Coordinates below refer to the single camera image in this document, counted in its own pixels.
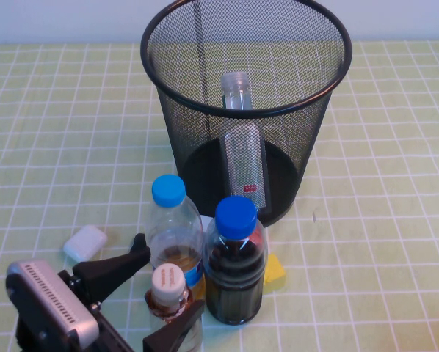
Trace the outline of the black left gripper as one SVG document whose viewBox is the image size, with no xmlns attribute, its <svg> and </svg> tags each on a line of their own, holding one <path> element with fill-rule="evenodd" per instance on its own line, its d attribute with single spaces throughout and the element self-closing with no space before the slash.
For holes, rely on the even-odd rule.
<svg viewBox="0 0 439 352">
<path fill-rule="evenodd" d="M 68 334 L 65 351 L 133 351 L 101 312 L 101 303 L 136 272 L 150 262 L 150 249 L 145 246 L 119 257 L 81 262 L 73 267 L 73 276 L 60 271 L 58 276 L 95 318 L 99 335 L 87 348 L 79 346 L 76 333 Z M 200 319 L 205 301 L 194 301 L 177 318 L 143 339 L 143 351 L 177 351 L 190 329 Z"/>
</svg>

